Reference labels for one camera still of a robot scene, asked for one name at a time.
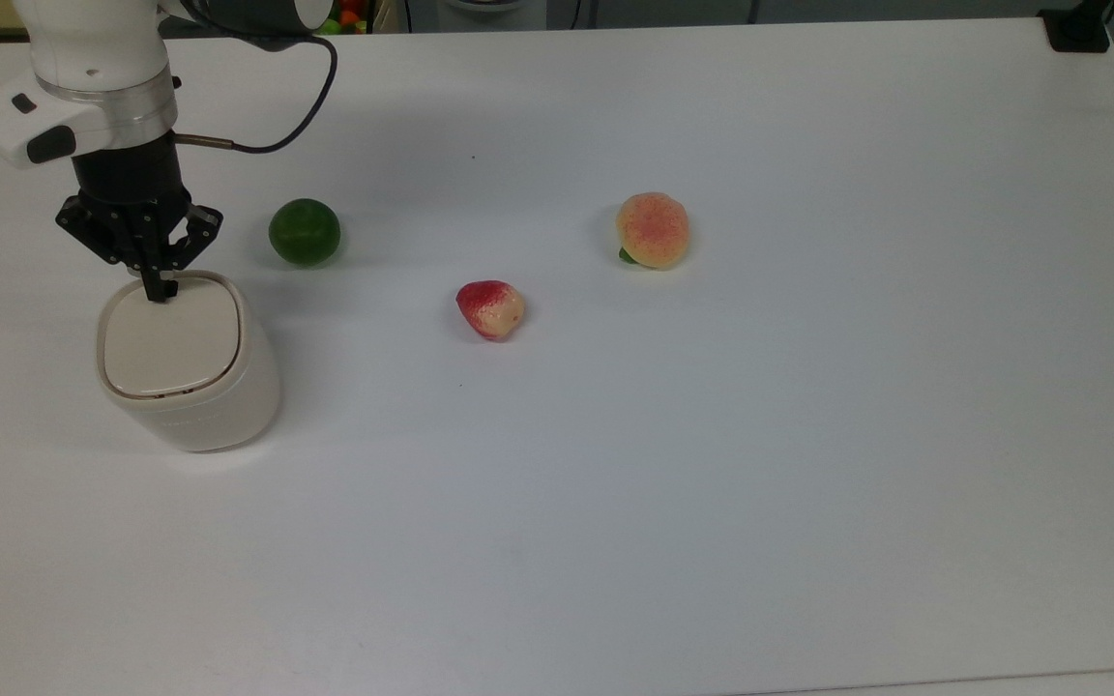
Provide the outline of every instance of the table surface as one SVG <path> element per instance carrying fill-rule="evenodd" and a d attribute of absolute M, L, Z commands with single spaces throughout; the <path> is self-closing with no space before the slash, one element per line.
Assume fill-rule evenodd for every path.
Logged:
<path fill-rule="evenodd" d="M 1114 670 L 1114 49 L 1037 19 L 338 40 L 180 153 L 283 406 L 115 411 L 128 281 L 0 161 L 0 693 L 693 696 Z M 273 141 L 316 48 L 172 45 Z M 26 67 L 0 46 L 0 84 Z M 693 217 L 670 272 L 613 216 Z M 322 268 L 270 251 L 331 203 Z M 482 342 L 455 292 L 529 301 Z"/>

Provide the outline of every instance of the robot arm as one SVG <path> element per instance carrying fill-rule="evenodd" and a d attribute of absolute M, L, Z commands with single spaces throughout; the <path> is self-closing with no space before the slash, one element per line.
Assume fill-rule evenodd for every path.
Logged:
<path fill-rule="evenodd" d="M 56 220 L 109 264 L 140 274 L 164 303 L 186 267 L 216 237 L 222 215 L 183 187 L 172 127 L 178 110 L 166 14 L 231 35 L 300 36 L 326 17 L 329 0 L 13 0 L 31 40 L 31 69 L 0 88 L 0 155 L 17 167 L 70 157 L 79 195 Z M 187 236 L 169 232 L 187 220 Z"/>

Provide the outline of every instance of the strawberry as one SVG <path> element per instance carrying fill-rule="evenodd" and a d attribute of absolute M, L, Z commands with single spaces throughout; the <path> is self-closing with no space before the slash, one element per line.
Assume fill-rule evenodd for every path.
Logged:
<path fill-rule="evenodd" d="M 458 308 L 476 332 L 492 341 L 505 339 L 522 320 L 526 303 L 508 282 L 469 282 L 458 292 Z"/>

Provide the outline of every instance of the green fruit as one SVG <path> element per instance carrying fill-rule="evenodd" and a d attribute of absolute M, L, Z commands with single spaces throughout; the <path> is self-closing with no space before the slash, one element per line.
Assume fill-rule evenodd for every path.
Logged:
<path fill-rule="evenodd" d="M 284 204 L 268 222 L 268 243 L 278 256 L 297 266 L 314 266 L 328 259 L 340 242 L 338 216 L 324 203 L 311 198 Z"/>

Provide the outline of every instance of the toy fruit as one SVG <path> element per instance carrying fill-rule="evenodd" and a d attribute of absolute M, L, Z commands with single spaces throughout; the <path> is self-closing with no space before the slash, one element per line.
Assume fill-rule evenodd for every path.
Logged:
<path fill-rule="evenodd" d="M 637 194 L 618 210 L 618 237 L 627 264 L 667 268 L 685 256 L 691 222 L 685 208 L 664 194 Z"/>
<path fill-rule="evenodd" d="M 458 308 L 476 332 L 492 341 L 505 339 L 522 320 L 526 303 L 508 282 L 469 282 L 456 296 Z"/>
<path fill-rule="evenodd" d="M 314 266 L 328 259 L 340 242 L 338 216 L 324 203 L 311 198 L 284 204 L 268 222 L 268 243 L 278 256 L 297 266 Z"/>

